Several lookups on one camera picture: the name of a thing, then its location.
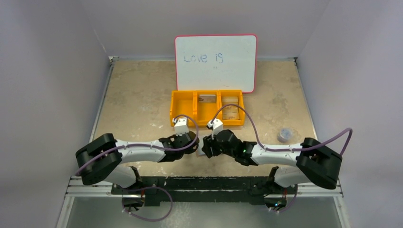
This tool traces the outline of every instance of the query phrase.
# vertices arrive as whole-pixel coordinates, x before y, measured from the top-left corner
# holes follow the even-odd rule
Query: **black bracket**
[[[202,151],[208,158],[226,154],[242,165],[257,165],[252,159],[252,149],[256,142],[241,141],[231,130],[220,131],[212,139],[211,135],[203,138]]]
[[[168,138],[160,138],[159,141],[163,144],[164,148],[182,148],[192,143],[194,138],[196,138],[196,134],[194,132],[188,132],[179,136],[172,135]],[[199,139],[196,139],[196,142],[188,149],[181,151],[164,151],[165,157],[159,162],[172,162],[179,160],[184,154],[194,153],[198,147]]]
[[[305,138],[302,148],[309,148],[320,144],[312,138]],[[343,158],[327,146],[315,150],[302,152],[297,157],[297,167],[315,185],[324,189],[335,189]]]
[[[157,186],[167,190],[176,202],[247,202],[251,205],[266,205],[268,201],[275,204],[280,199],[266,199],[269,194],[284,193],[268,177],[142,177],[142,185],[133,185],[127,189],[113,187],[112,194],[132,195],[143,187]],[[287,188],[288,194],[294,194],[295,188]],[[144,206],[159,206],[169,202],[168,196],[161,190],[146,190]]]
[[[111,133],[103,134],[76,152],[77,164],[81,167],[102,151],[114,147],[116,147],[116,143],[113,135]],[[83,184],[92,185],[103,181],[121,161],[122,154],[117,150],[99,158],[81,172]]]
[[[144,201],[143,199],[136,199],[136,198],[123,198],[122,203],[126,210],[128,211],[133,211],[132,208],[135,211],[138,211],[140,207],[143,206]]]

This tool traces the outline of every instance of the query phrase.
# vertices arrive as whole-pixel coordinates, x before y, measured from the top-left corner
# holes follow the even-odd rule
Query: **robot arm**
[[[326,146],[307,152],[295,151],[320,144],[315,139],[305,138],[303,143],[294,145],[263,145],[262,148],[257,142],[241,141],[231,130],[223,130],[220,120],[209,122],[207,127],[212,130],[212,134],[203,138],[199,150],[208,158],[223,153],[245,166],[286,165],[287,167],[272,170],[274,182],[283,188],[306,182],[312,182],[325,189],[336,188],[342,162],[341,155]],[[285,151],[270,152],[265,148]]]
[[[76,152],[78,166],[81,169],[85,166],[80,172],[83,184],[92,185],[107,181],[127,188],[135,184],[140,176],[136,168],[119,166],[120,164],[140,161],[172,162],[198,149],[199,139],[196,139],[193,146],[179,149],[191,144],[196,137],[194,132],[189,131],[186,118],[178,119],[174,129],[174,135],[151,142],[115,140],[111,133],[98,137]],[[113,148],[116,150],[101,156],[93,163],[88,163],[102,152]]]

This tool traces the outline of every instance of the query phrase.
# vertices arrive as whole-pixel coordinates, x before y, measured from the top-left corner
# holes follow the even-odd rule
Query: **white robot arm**
[[[326,146],[309,151],[302,148],[317,146],[320,142],[305,138],[301,144],[264,145],[238,139],[230,130],[224,130],[222,121],[215,119],[207,125],[211,135],[198,137],[189,131],[187,119],[175,121],[175,134],[151,142],[126,142],[115,140],[107,133],[95,139],[76,153],[78,166],[76,175],[82,177],[84,185],[101,181],[113,183],[111,194],[130,195],[142,188],[159,188],[187,202],[242,201],[252,205],[265,204],[279,210],[286,204],[285,199],[267,199],[268,194],[296,192],[300,183],[312,182],[325,189],[335,189],[342,162],[340,154]],[[184,154],[204,153],[208,158],[228,155],[242,165],[278,164],[268,177],[141,177],[135,167],[119,166],[128,162],[172,162]],[[165,193],[147,190],[151,196],[146,206],[157,206],[160,201],[168,201]]]

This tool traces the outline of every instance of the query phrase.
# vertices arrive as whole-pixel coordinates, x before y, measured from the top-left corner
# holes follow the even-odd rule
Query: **orange compartment organizer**
[[[172,91],[170,119],[172,120],[179,114],[185,114],[193,118],[199,126],[205,126],[211,120],[217,111],[227,104],[228,100],[232,100],[239,106],[244,108],[243,96],[241,90],[198,90],[198,91]],[[221,111],[217,118],[222,120],[224,126],[242,126],[245,123],[245,114],[238,108]]]

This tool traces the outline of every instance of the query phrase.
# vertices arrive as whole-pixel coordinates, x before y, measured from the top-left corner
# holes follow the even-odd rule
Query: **gray wall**
[[[340,176],[353,227],[403,227],[402,53],[403,1],[331,0],[299,56],[319,138],[354,129]]]
[[[54,227],[108,58],[78,0],[0,0],[0,227]]]
[[[256,33],[259,57],[296,57],[329,0],[82,0],[108,55],[173,57],[186,34]]]

